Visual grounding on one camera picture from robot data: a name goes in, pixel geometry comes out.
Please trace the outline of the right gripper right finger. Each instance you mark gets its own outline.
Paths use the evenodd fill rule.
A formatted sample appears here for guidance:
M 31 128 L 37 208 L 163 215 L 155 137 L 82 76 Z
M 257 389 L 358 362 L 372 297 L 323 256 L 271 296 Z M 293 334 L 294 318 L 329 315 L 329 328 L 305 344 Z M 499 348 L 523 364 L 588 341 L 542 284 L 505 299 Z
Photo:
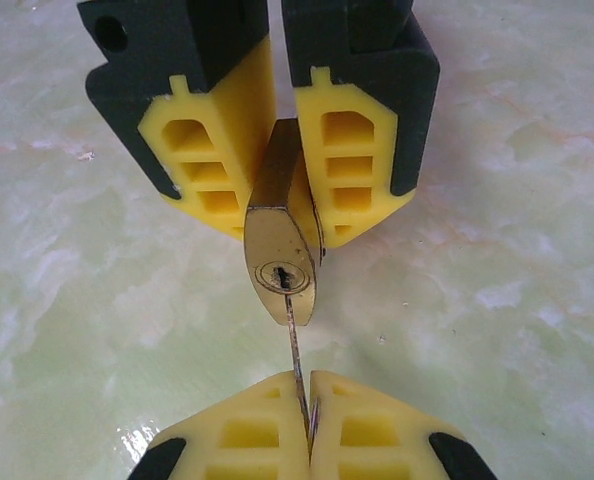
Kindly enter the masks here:
M 453 425 L 374 388 L 311 373 L 313 479 L 494 479 Z

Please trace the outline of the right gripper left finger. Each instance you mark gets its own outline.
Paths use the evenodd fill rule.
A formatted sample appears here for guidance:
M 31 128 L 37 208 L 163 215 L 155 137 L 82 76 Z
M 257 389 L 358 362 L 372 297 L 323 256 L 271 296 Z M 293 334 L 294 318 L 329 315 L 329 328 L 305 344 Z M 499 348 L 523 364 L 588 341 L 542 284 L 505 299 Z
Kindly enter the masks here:
M 159 432 L 136 479 L 308 479 L 304 419 L 291 372 L 268 377 Z

